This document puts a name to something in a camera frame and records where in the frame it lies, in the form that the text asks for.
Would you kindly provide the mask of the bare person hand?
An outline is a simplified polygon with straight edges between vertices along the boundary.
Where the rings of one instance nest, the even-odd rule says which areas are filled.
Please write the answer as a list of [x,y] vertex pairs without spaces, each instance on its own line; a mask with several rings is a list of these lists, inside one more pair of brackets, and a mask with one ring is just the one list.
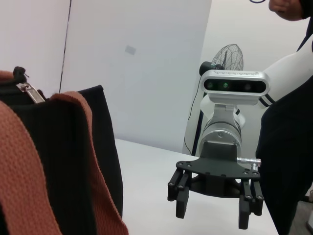
[[269,10],[275,12],[280,18],[287,21],[303,19],[303,9],[299,0],[270,0]]

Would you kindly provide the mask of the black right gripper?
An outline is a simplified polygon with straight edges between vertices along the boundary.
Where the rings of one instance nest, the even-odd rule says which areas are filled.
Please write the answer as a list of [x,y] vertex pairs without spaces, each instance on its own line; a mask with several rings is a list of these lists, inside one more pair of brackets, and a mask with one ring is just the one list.
[[213,197],[239,197],[241,230],[248,228],[251,213],[262,215],[264,197],[260,174],[240,166],[237,146],[206,142],[194,161],[180,161],[168,183],[168,201],[176,201],[176,217],[184,218],[189,191]]

